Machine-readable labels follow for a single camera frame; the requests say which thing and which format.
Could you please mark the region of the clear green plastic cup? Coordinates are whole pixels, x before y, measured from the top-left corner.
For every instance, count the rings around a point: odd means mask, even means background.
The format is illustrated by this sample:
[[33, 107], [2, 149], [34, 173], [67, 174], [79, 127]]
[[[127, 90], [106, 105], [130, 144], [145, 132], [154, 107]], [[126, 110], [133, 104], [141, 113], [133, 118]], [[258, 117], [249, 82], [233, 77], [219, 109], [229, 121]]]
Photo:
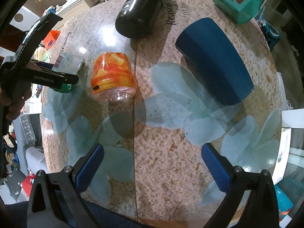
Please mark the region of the clear green plastic cup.
[[[55, 72], [62, 72], [66, 74], [77, 75], [82, 67], [82, 60], [78, 57], [72, 56], [71, 54], [61, 52], [54, 63], [52, 70]], [[74, 88], [76, 84], [66, 84], [64, 83], [60, 89], [52, 88], [56, 92], [69, 93]]]

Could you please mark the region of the dark blue cup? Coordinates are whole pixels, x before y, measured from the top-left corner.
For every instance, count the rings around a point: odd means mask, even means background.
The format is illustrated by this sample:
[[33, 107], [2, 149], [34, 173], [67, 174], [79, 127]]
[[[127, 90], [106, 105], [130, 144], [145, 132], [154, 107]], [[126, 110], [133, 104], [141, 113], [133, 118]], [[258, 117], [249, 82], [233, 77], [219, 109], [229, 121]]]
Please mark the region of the dark blue cup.
[[239, 104], [254, 90], [243, 60], [211, 18], [189, 25], [178, 36], [175, 46], [221, 104]]

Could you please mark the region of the teal floral box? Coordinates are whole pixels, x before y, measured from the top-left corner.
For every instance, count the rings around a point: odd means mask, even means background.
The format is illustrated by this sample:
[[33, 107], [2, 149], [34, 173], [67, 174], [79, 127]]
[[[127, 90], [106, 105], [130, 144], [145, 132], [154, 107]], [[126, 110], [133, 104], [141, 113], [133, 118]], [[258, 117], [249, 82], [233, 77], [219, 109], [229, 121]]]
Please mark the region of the teal floral box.
[[274, 187], [278, 201], [279, 221], [282, 221], [292, 209], [293, 203], [278, 185], [274, 185]]

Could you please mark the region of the orange small box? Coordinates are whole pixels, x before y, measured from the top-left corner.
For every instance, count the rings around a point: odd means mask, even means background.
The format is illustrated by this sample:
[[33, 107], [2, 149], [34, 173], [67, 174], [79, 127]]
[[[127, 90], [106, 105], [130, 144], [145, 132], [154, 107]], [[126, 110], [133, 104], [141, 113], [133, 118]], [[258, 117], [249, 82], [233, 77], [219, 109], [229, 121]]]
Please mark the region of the orange small box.
[[43, 44], [46, 50], [49, 50], [53, 44], [56, 42], [60, 35], [60, 31], [58, 30], [51, 30], [47, 36], [43, 39]]

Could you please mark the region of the white box with apple logo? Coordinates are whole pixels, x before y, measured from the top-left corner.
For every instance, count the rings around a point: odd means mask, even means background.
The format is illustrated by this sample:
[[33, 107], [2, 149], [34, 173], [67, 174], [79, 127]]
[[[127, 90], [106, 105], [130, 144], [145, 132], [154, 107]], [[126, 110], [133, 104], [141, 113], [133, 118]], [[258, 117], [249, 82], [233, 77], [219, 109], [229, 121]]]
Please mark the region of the white box with apple logo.
[[289, 157], [291, 134], [291, 128], [282, 128], [278, 157], [272, 175], [274, 185], [283, 179]]

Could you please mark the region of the orange yellow plastic jar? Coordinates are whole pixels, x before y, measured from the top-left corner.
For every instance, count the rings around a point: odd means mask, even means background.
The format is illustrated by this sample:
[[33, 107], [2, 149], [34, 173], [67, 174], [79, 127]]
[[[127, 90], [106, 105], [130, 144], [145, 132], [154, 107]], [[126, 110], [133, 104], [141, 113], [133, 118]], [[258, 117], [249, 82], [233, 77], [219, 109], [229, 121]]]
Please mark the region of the orange yellow plastic jar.
[[127, 55], [105, 52], [94, 62], [91, 90], [99, 102], [121, 101], [132, 98], [138, 88]]

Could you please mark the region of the black cylindrical bottle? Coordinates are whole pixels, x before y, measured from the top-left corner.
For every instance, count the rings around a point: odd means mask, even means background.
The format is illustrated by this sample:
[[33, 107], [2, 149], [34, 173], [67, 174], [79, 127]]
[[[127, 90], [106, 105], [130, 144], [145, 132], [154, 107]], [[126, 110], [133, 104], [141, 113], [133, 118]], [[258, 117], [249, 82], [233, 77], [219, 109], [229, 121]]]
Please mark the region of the black cylindrical bottle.
[[118, 33], [130, 39], [142, 39], [153, 29], [165, 0], [126, 0], [115, 20]]

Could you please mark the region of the dark teal bag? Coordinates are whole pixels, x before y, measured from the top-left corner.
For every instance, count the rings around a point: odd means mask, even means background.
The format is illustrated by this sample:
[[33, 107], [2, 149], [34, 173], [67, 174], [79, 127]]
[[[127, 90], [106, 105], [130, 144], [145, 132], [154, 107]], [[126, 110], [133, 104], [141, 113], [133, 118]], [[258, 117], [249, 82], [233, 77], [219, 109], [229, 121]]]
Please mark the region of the dark teal bag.
[[259, 20], [258, 25], [268, 43], [270, 51], [273, 51], [275, 45], [281, 39], [280, 32], [264, 19]]

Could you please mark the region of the teal tissue box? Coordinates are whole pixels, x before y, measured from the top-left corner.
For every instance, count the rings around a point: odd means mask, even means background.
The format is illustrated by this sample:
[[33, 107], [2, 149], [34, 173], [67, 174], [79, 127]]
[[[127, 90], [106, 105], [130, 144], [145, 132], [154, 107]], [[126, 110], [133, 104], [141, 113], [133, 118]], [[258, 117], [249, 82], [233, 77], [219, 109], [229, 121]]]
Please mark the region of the teal tissue box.
[[249, 22], [260, 10], [262, 0], [212, 0], [235, 23]]

